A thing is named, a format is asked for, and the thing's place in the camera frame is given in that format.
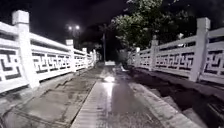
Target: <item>stone pavement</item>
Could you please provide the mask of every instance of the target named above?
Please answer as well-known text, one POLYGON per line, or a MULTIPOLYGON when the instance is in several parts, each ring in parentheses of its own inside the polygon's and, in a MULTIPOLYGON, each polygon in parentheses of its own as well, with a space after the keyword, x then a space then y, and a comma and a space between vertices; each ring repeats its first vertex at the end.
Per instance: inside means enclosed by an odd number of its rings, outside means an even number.
POLYGON ((5 119, 9 128, 199 128, 120 66, 98 67, 53 86, 13 107, 5 119))
POLYGON ((9 128, 68 128, 98 79, 101 69, 74 76, 64 84, 49 87, 5 116, 9 128))
POLYGON ((121 68, 104 68, 71 128, 163 128, 140 103, 121 68), (114 77, 114 82, 103 80, 114 77))

